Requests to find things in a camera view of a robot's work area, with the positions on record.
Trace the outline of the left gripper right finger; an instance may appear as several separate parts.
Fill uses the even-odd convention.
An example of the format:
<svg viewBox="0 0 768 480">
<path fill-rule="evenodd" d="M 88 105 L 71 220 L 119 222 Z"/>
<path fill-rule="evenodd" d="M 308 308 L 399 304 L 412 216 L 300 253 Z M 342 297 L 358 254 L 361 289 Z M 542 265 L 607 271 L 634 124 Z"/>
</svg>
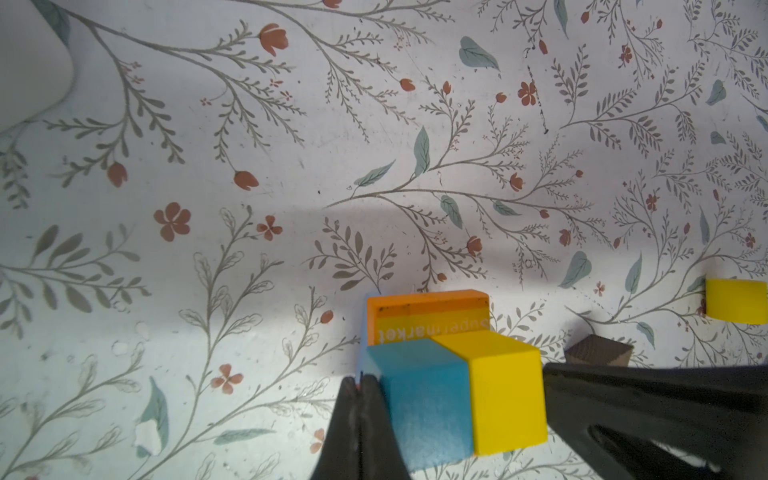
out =
<svg viewBox="0 0 768 480">
<path fill-rule="evenodd" d="M 764 479 L 767 368 L 548 363 L 549 426 L 604 479 Z"/>
</svg>

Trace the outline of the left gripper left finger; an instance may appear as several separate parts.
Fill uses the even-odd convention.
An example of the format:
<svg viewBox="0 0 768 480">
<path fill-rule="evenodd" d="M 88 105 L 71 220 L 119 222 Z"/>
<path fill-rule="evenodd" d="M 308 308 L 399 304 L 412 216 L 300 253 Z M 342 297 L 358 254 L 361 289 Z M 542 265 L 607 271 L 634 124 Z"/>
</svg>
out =
<svg viewBox="0 0 768 480">
<path fill-rule="evenodd" d="M 411 478 L 381 386 L 373 375 L 342 380 L 313 479 Z"/>
</svg>

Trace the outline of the dark brown plank block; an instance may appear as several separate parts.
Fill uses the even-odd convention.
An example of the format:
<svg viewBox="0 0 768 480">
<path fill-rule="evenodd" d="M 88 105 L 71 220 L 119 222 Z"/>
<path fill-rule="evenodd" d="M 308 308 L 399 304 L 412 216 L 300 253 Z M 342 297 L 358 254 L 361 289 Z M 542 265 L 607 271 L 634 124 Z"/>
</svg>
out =
<svg viewBox="0 0 768 480">
<path fill-rule="evenodd" d="M 627 367 L 634 347 L 591 334 L 564 351 L 568 364 Z"/>
</svg>

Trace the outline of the teal wooden cube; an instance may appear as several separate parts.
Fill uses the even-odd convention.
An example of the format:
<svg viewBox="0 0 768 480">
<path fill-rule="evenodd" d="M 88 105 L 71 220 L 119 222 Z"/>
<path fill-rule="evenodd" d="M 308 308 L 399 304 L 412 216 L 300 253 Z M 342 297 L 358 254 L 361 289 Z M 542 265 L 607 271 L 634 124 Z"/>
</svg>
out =
<svg viewBox="0 0 768 480">
<path fill-rule="evenodd" d="M 431 339 L 369 346 L 361 371 L 377 378 L 408 471 L 474 454 L 469 368 Z"/>
</svg>

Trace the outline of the yellow wooden cube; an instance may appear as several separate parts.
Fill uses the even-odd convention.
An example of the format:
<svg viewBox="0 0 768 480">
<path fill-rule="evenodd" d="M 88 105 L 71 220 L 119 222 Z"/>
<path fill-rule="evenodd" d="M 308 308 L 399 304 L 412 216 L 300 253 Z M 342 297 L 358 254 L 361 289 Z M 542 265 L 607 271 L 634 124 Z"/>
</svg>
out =
<svg viewBox="0 0 768 480">
<path fill-rule="evenodd" d="M 469 370 L 474 453 L 490 456 L 548 440 L 538 348 L 490 330 L 435 336 Z"/>
</svg>

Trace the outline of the orange wooden cylinder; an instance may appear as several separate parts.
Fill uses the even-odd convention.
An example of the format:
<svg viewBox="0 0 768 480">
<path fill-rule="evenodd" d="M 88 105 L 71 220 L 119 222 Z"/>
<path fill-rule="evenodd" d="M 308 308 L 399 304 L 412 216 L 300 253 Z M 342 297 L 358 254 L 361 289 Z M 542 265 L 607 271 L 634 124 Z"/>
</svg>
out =
<svg viewBox="0 0 768 480">
<path fill-rule="evenodd" d="M 370 297 L 366 345 L 490 329 L 490 297 L 477 290 Z"/>
</svg>

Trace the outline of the small yellow wooden block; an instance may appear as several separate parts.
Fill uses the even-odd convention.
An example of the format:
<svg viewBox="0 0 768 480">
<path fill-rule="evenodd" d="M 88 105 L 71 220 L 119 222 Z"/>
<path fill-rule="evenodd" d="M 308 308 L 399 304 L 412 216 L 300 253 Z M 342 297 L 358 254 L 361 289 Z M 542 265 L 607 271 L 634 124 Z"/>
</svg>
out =
<svg viewBox="0 0 768 480">
<path fill-rule="evenodd" d="M 707 279 L 707 316 L 747 325 L 767 323 L 767 283 L 753 280 Z"/>
</svg>

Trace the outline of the white wooden-lid tissue box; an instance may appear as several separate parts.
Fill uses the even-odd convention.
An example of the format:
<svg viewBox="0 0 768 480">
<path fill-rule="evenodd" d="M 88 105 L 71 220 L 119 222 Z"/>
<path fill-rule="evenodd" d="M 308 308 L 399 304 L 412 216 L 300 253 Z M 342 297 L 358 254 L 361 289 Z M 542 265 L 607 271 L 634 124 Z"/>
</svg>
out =
<svg viewBox="0 0 768 480">
<path fill-rule="evenodd" d="M 53 107 L 74 82 L 68 14 L 51 1 L 1 2 L 1 130 Z"/>
</svg>

